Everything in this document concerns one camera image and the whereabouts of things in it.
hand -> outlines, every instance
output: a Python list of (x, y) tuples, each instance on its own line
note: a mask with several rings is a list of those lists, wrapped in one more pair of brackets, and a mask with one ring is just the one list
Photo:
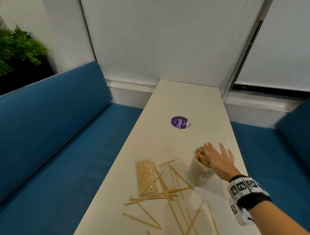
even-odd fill
[(229, 182), (232, 177), (236, 175), (241, 175), (240, 171), (233, 164), (233, 154), (230, 150), (227, 152), (224, 146), (220, 143), (219, 147), (221, 148), (222, 154), (220, 154), (212, 146), (210, 142), (204, 144), (206, 160), (210, 162), (212, 170), (221, 178)]

blue cushion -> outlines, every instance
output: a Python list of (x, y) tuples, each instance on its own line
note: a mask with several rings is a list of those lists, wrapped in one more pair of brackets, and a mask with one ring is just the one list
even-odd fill
[(276, 128), (310, 169), (310, 99), (284, 116)]
[(0, 208), (5, 235), (72, 235), (142, 109), (109, 104)]
[(310, 232), (310, 176), (281, 135), (269, 128), (231, 122), (246, 170), (273, 203)]
[(0, 204), (110, 101), (97, 62), (0, 97)]

wristband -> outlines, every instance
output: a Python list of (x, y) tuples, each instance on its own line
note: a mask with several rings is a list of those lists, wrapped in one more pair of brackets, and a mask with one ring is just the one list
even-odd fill
[(263, 201), (270, 201), (270, 195), (259, 183), (246, 175), (236, 175), (227, 187), (233, 201), (246, 210), (252, 209), (254, 206)]

green plant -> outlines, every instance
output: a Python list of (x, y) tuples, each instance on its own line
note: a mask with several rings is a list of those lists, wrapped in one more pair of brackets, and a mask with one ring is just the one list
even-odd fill
[(10, 60), (13, 58), (40, 64), (38, 56), (46, 54), (46, 47), (18, 26), (14, 31), (0, 29), (0, 76), (13, 70), (10, 66)]

table surface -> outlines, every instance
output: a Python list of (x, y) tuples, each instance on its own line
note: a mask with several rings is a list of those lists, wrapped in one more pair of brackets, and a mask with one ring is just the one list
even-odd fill
[[(191, 125), (178, 129), (171, 124), (175, 116), (187, 118)], [(219, 151), (219, 143), (234, 154), (235, 165), (242, 174), (247, 174), (218, 88), (161, 80), (136, 125), (122, 147), (114, 164), (100, 186), (96, 196), (81, 220), (75, 235), (102, 234), (181, 234), (166, 199), (147, 200), (141, 205), (161, 224), (162, 231), (123, 216), (132, 216), (155, 224), (136, 204), (124, 206), (130, 195), (138, 197), (136, 161), (150, 159), (160, 165), (180, 158), (172, 165), (189, 181), (186, 171), (195, 149), (210, 141)], [(168, 165), (158, 170), (170, 188), (172, 180)], [(187, 185), (179, 179), (181, 187)], [(195, 227), (198, 234), (216, 234), (207, 200), (211, 203), (220, 234), (260, 234), (255, 225), (240, 226), (230, 209), (227, 199), (228, 183), (216, 175), (202, 188), (183, 191), (179, 197), (193, 217), (202, 200), (202, 207)], [(187, 226), (176, 204), (171, 202), (183, 230)]]

